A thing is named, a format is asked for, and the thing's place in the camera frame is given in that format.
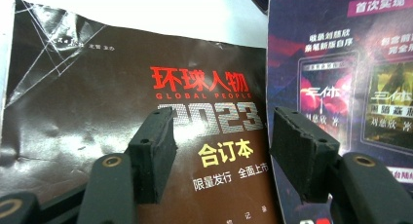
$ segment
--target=dark cover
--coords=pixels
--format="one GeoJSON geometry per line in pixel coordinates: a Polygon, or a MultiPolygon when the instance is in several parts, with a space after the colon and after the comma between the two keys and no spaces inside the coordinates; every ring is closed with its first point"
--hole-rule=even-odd
{"type": "MultiPolygon", "coordinates": [[[[275,106],[300,111],[341,143],[341,155],[379,159],[412,194],[412,8],[413,0],[270,0],[270,137],[275,106]]],[[[286,223],[331,223],[329,204],[302,204],[273,166],[286,223]]]]}
{"type": "Polygon", "coordinates": [[[0,195],[48,201],[124,152],[146,116],[174,111],[177,155],[140,223],[277,223],[265,50],[113,27],[16,2],[0,195]]]}

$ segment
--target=book cover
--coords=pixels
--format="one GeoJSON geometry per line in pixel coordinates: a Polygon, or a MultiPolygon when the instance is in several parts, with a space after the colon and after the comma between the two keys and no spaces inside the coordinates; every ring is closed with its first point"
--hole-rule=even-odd
{"type": "MultiPolygon", "coordinates": [[[[413,191],[413,0],[270,0],[267,113],[295,109],[413,191]]],[[[331,223],[273,160],[286,223],[331,223]]]]}
{"type": "Polygon", "coordinates": [[[173,109],[177,155],[140,223],[277,223],[264,49],[109,26],[16,1],[0,194],[41,203],[122,153],[153,110],[173,109]]]}

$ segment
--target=clip jaw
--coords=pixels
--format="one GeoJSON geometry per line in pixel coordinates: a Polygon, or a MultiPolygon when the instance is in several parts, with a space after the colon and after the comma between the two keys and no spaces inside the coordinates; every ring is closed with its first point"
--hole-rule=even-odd
{"type": "Polygon", "coordinates": [[[29,193],[0,198],[0,223],[125,223],[137,221],[135,204],[158,204],[176,155],[171,108],[153,111],[124,154],[94,162],[88,184],[44,205],[29,193]]]}
{"type": "Polygon", "coordinates": [[[413,201],[378,160],[361,154],[338,155],[339,142],[297,111],[277,107],[275,157],[302,201],[325,203],[338,224],[413,224],[413,201]]]}

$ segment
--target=purple cover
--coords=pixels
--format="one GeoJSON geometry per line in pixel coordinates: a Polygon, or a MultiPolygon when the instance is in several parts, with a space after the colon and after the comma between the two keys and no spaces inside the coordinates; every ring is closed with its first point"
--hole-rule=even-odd
{"type": "MultiPolygon", "coordinates": [[[[270,0],[270,141],[274,107],[297,109],[340,141],[340,154],[378,158],[411,193],[412,7],[412,0],[270,0]]],[[[302,204],[275,160],[273,167],[286,223],[331,223],[329,204],[302,204]]]]}

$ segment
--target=red logo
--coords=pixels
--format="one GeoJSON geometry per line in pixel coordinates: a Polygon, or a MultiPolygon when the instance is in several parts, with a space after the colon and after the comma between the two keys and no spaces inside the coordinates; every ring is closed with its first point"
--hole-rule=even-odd
{"type": "Polygon", "coordinates": [[[330,220],[327,218],[317,219],[316,224],[330,224],[330,220]]]}
{"type": "Polygon", "coordinates": [[[151,66],[153,71],[152,78],[155,79],[155,90],[170,88],[172,92],[177,91],[177,87],[183,90],[197,90],[201,92],[208,90],[214,91],[216,87],[221,87],[228,92],[248,92],[244,74],[237,72],[225,72],[225,79],[219,77],[216,71],[212,71],[211,82],[207,82],[206,74],[203,70],[172,67],[151,66]]]}

